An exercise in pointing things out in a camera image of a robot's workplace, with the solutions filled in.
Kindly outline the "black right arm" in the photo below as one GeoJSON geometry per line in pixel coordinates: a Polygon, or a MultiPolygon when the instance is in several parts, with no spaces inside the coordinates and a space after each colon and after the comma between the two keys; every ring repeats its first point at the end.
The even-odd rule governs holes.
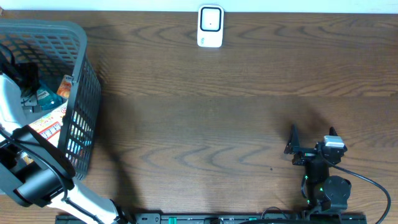
{"type": "Polygon", "coordinates": [[[302,147],[295,125],[290,130],[285,154],[292,154],[292,164],[304,166],[302,195],[307,199],[307,213],[339,213],[348,208],[351,182],[337,175],[330,175],[329,168],[341,162],[347,151],[342,138],[331,127],[329,134],[314,147],[302,147]]]}

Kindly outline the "orange small box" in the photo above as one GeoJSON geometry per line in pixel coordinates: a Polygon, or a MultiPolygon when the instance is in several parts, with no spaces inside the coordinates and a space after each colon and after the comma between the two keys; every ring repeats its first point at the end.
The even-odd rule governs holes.
{"type": "Polygon", "coordinates": [[[69,75],[64,75],[61,84],[57,90],[57,95],[64,99],[68,99],[72,89],[73,77],[69,75]]]}

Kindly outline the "teal mouthwash bottle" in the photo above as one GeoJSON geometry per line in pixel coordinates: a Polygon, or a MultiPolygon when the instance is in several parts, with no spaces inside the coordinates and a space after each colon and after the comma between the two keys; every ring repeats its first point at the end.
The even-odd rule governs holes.
{"type": "Polygon", "coordinates": [[[39,89],[36,92],[38,105],[42,110],[52,110],[63,103],[63,98],[54,93],[43,81],[39,81],[39,89]]]}

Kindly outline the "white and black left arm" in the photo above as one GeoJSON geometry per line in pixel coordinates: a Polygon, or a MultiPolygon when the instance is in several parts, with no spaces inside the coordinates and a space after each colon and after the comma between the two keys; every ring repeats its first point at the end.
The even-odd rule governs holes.
{"type": "Polygon", "coordinates": [[[31,126],[21,126],[25,114],[14,80],[1,90],[1,190],[19,205],[63,210],[85,223],[135,223],[111,199],[100,197],[76,177],[72,163],[31,126]]]}

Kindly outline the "yellow snack chips bag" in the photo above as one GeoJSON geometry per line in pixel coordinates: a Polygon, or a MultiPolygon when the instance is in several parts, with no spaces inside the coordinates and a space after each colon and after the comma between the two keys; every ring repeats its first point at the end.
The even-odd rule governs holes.
{"type": "Polygon", "coordinates": [[[49,143],[57,147],[61,128],[63,126],[63,117],[67,111],[67,104],[68,102],[66,101],[60,106],[48,111],[25,114],[26,121],[24,125],[28,124],[49,143]]]}

